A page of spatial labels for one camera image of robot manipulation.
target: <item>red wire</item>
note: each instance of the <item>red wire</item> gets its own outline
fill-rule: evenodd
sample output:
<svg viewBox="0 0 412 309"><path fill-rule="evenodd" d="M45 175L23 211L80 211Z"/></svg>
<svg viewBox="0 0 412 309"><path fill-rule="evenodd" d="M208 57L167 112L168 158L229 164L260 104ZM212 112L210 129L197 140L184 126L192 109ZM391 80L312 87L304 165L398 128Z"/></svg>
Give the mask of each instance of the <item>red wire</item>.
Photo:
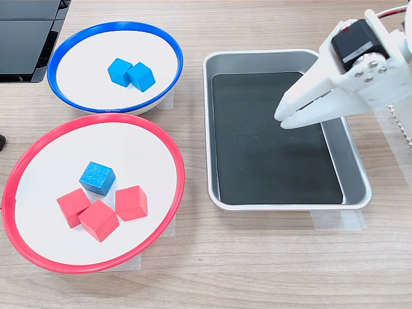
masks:
<svg viewBox="0 0 412 309"><path fill-rule="evenodd" d="M380 19L380 18L384 18L384 17L387 17L387 16L391 16L391 15L395 15L395 14L399 14L399 13L403 13L403 12L406 12L406 8L400 8L398 10L387 12L385 14L379 15L378 18Z"/></svg>

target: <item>red cube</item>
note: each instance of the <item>red cube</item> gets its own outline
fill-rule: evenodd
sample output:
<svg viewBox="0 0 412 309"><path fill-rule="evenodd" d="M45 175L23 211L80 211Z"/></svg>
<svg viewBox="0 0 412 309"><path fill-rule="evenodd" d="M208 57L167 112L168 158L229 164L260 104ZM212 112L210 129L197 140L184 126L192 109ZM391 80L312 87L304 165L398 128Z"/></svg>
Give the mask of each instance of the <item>red cube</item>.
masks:
<svg viewBox="0 0 412 309"><path fill-rule="evenodd" d="M74 190L61 198L57 199L57 203L66 217L70 228L80 224L79 214L87 209L91 203L82 189Z"/></svg>
<svg viewBox="0 0 412 309"><path fill-rule="evenodd" d="M123 221L147 216L147 197L139 185L116 191L116 213Z"/></svg>
<svg viewBox="0 0 412 309"><path fill-rule="evenodd" d="M104 241L119 224L115 211L100 200L82 212L79 220L84 229L100 242Z"/></svg>

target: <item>cube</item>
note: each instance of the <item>cube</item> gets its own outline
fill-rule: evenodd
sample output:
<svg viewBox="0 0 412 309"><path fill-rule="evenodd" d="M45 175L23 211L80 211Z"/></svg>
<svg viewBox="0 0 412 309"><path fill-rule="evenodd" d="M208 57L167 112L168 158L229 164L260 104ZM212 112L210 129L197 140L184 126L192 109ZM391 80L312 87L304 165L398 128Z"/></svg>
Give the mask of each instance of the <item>cube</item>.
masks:
<svg viewBox="0 0 412 309"><path fill-rule="evenodd" d="M127 76L134 87L141 92L145 92L156 83L152 70L141 62L128 69Z"/></svg>
<svg viewBox="0 0 412 309"><path fill-rule="evenodd" d="M81 188L58 198L57 203L71 229L80 224L79 215L91 205Z"/></svg>
<svg viewBox="0 0 412 309"><path fill-rule="evenodd" d="M116 191L116 213L123 221L147 216L147 196L141 186Z"/></svg>
<svg viewBox="0 0 412 309"><path fill-rule="evenodd" d="M106 196L115 179L115 173L111 168L90 162L79 182L87 191Z"/></svg>
<svg viewBox="0 0 412 309"><path fill-rule="evenodd" d="M116 58L108 68L111 81L123 87L128 87L130 79L126 72L131 67L132 64L130 62Z"/></svg>
<svg viewBox="0 0 412 309"><path fill-rule="evenodd" d="M104 241L119 226L115 211L100 200L82 212L79 220L84 229L99 242Z"/></svg>

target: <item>wooden table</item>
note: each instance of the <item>wooden table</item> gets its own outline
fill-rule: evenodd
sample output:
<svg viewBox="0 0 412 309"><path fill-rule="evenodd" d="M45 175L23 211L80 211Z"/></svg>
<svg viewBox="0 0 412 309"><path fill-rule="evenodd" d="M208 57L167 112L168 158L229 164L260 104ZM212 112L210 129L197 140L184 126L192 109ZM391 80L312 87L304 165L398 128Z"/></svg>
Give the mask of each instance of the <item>wooden table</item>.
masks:
<svg viewBox="0 0 412 309"><path fill-rule="evenodd" d="M201 62L222 50L317 50L340 20L406 1L74 1L59 42L91 25L133 20L167 30L185 67L173 110L145 118L180 147L187 184L176 236L142 270L68 276L25 260L0 226L0 308L412 308L412 195L373 115L349 117L372 187L359 232L318 231L309 212L226 213L207 196ZM388 17L400 28L403 15ZM39 137L84 114L46 81L0 84L0 192Z"/></svg>

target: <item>blue bowl rim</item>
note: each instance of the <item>blue bowl rim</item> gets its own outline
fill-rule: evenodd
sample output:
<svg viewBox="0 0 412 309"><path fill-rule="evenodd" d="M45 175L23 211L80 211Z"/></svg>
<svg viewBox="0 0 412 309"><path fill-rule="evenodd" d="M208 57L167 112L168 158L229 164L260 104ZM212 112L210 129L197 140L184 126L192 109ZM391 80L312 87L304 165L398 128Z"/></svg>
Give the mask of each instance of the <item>blue bowl rim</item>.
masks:
<svg viewBox="0 0 412 309"><path fill-rule="evenodd" d="M120 109L94 109L94 108L87 108L84 106L80 106L71 100L67 98L62 91L59 88L59 85L57 84L57 79L56 79L56 72L57 68L59 67L61 59L65 56L65 54L76 44L79 42L83 41L84 39L87 39L88 37L91 37L96 34L104 33L104 32L112 32L112 31L122 31L122 30L132 30L132 31L140 31L140 32L147 32L151 33L154 35L157 35L161 37L163 40L165 40L169 45L172 47L174 52L176 53L176 57L178 59L178 69L176 72L176 75L174 76L174 79L172 83L165 89L163 90L160 94L155 96L154 98L140 103L135 106L131 106L128 108L120 108ZM138 109L144 108L153 102L156 102L160 98L162 98L167 92L169 92L170 89L173 88L173 86L177 83L180 75L182 74L183 70L183 53L182 49L180 48L179 44L177 41L166 31L157 28L155 26L152 26L150 24L144 24L144 23L138 23L134 21L114 21L110 23L104 23L104 24L98 24L95 26L92 26L90 28L86 28L74 35L72 35L69 39L65 40L54 52L52 55L48 69L47 69L47 77L48 77L48 82L51 87L51 90L65 103L78 108L82 109L84 111L89 111L92 113L128 113L131 111L136 111Z"/></svg>

